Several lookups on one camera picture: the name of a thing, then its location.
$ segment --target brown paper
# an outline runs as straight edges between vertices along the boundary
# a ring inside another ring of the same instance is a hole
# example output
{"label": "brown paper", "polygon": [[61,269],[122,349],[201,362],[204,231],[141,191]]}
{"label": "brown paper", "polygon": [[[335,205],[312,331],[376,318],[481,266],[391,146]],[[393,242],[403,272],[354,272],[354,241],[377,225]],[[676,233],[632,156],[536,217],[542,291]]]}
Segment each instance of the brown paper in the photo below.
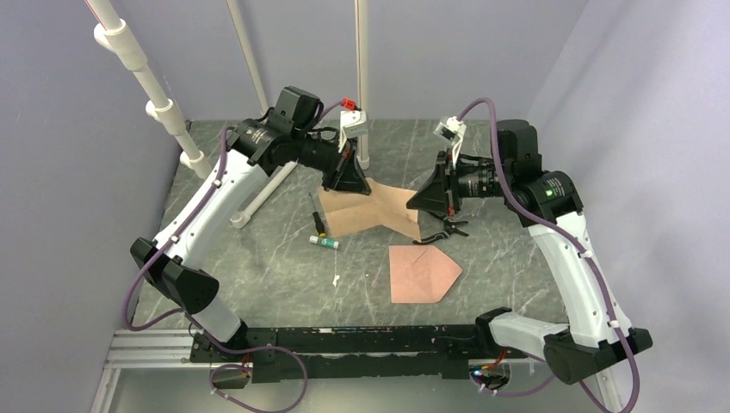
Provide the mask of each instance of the brown paper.
{"label": "brown paper", "polygon": [[366,178],[372,189],[370,195],[319,189],[319,201],[325,211],[329,233],[333,237],[367,230],[377,225],[421,240],[418,211],[405,208],[416,191],[388,187]]}
{"label": "brown paper", "polygon": [[388,253],[394,304],[437,303],[461,274],[461,267],[433,245],[393,245]]}

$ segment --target pliers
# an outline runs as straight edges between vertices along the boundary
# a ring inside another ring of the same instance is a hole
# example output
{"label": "pliers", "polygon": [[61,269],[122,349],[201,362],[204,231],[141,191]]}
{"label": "pliers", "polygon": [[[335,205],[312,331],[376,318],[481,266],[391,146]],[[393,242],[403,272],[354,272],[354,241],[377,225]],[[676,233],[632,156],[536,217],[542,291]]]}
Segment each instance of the pliers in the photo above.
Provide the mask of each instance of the pliers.
{"label": "pliers", "polygon": [[452,221],[449,219],[449,216],[445,213],[431,213],[429,214],[436,218],[440,219],[443,222],[443,231],[438,232],[430,237],[426,237],[422,239],[421,241],[413,241],[416,245],[428,245],[430,243],[434,243],[438,241],[439,239],[446,239],[448,237],[451,237],[454,234],[459,234],[462,237],[468,237],[469,234],[465,233],[464,231],[460,230],[460,226],[464,226],[468,224],[468,221]]}

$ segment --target wall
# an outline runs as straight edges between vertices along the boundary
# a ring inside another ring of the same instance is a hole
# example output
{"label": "wall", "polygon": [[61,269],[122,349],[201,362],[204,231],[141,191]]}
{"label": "wall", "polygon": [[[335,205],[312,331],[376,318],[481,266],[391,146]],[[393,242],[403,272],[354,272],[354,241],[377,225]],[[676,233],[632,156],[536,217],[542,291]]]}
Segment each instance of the wall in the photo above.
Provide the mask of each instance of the wall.
{"label": "wall", "polygon": [[0,410],[89,411],[176,142],[84,2],[2,10]]}
{"label": "wall", "polygon": [[[505,116],[524,117],[585,2],[369,1],[371,116],[440,118],[489,94]],[[224,0],[115,3],[188,119],[258,113]],[[325,103],[356,98],[354,2],[239,3],[269,104],[289,84]]]}
{"label": "wall", "polygon": [[729,65],[723,0],[592,0],[530,110],[623,309],[653,334],[637,412],[730,411]]}

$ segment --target gray marble surface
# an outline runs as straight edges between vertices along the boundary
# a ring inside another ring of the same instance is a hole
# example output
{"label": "gray marble surface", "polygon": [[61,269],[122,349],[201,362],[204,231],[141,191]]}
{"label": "gray marble surface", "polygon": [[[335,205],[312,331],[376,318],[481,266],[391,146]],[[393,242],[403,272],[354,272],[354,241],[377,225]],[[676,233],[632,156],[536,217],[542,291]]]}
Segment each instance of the gray marble surface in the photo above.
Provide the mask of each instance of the gray marble surface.
{"label": "gray marble surface", "polygon": [[[222,122],[194,122],[194,140],[218,156]],[[366,176],[386,185],[418,189],[433,170],[442,148],[432,134],[436,120],[373,120],[370,168]],[[463,153],[488,155],[488,125],[471,122]],[[249,326],[344,326],[470,324],[479,314],[507,305],[528,317],[566,320],[562,300],[548,266],[529,234],[501,200],[466,200],[458,219],[470,237],[453,236],[436,246],[463,273],[437,304],[392,304],[388,245],[410,239],[376,227],[338,239],[338,252],[308,243],[315,234],[312,203],[321,174],[298,166],[242,230],[221,229],[203,266],[220,280],[225,302]],[[201,181],[180,166],[170,189],[162,226],[171,222]],[[441,230],[419,214],[422,237]],[[337,286],[332,285],[336,274]],[[145,284],[135,322],[169,310],[173,303]],[[156,328],[185,328],[173,316]]]}

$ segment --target pink paper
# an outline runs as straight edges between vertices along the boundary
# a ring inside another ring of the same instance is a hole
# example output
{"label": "pink paper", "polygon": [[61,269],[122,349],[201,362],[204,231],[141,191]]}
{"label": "pink paper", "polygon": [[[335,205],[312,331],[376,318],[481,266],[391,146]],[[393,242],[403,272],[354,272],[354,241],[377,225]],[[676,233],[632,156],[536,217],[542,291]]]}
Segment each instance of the pink paper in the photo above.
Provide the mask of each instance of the pink paper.
{"label": "pink paper", "polygon": [[392,245],[388,255],[395,304],[437,303],[461,274],[461,267],[433,245]]}

